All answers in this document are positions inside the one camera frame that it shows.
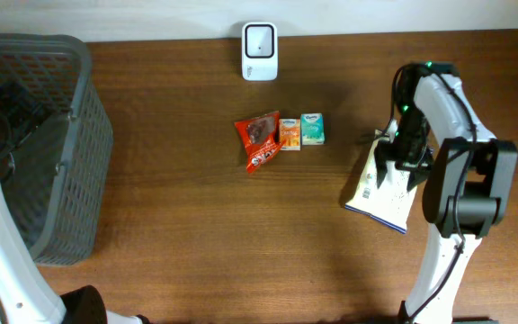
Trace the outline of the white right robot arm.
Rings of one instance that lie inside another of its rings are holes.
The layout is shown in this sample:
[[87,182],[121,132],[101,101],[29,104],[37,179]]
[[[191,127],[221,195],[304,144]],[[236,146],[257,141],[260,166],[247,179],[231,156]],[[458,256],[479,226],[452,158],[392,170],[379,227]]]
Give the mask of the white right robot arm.
[[376,138],[376,185],[390,170],[407,172],[407,192],[424,186],[429,224],[419,275],[396,321],[451,323],[471,257],[505,216],[518,150],[483,125],[451,63],[400,67],[391,84],[389,119],[398,125]]

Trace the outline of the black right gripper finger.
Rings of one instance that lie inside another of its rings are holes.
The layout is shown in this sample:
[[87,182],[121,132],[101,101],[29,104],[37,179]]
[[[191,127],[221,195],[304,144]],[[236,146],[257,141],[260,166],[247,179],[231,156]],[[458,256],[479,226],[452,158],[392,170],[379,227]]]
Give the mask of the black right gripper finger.
[[377,170],[377,187],[380,188],[382,183],[384,182],[386,175],[388,173],[388,162],[389,159],[383,156],[376,155],[374,157],[376,170]]
[[407,181],[406,189],[408,192],[411,192],[413,189],[415,189],[418,185],[420,185],[422,182],[426,181],[429,177],[429,170],[428,169],[414,169],[409,172],[409,178]]

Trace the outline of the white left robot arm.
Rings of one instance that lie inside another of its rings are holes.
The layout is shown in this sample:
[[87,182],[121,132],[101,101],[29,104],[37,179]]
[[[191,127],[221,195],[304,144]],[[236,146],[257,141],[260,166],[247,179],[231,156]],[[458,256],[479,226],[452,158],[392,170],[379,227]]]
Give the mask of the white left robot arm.
[[113,130],[91,72],[77,38],[0,34],[0,323],[127,321],[40,273],[94,249]]

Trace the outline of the teal tissue pack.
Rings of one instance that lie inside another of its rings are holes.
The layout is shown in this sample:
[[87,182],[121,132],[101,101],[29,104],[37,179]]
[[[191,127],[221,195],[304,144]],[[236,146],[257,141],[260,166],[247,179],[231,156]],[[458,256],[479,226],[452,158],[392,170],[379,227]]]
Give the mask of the teal tissue pack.
[[323,145],[325,143],[322,113],[303,113],[300,116],[300,127],[302,145]]

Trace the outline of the red snack bag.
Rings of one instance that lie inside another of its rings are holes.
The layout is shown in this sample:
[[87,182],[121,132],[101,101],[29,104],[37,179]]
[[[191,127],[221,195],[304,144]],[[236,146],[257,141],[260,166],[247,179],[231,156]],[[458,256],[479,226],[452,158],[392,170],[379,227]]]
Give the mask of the red snack bag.
[[279,119],[280,112],[275,111],[234,123],[247,154],[248,174],[272,160],[281,150],[282,144],[277,140]]

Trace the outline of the orange tissue pack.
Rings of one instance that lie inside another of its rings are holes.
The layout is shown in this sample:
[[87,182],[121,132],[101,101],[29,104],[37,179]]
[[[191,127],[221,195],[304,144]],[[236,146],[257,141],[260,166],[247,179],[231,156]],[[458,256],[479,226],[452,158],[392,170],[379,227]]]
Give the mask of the orange tissue pack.
[[300,119],[279,120],[281,150],[300,150]]

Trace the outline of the beige snack bag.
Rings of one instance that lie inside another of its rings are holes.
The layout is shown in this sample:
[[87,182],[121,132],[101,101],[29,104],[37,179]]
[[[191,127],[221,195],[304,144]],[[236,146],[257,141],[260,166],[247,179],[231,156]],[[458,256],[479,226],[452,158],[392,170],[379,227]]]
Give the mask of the beige snack bag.
[[388,172],[378,186],[378,171],[375,164],[374,149],[378,144],[374,140],[366,163],[357,177],[358,183],[353,196],[345,203],[345,208],[352,212],[367,215],[379,223],[406,234],[406,221],[415,199],[416,189],[407,190],[410,177],[408,171],[395,168],[395,163],[387,163]]

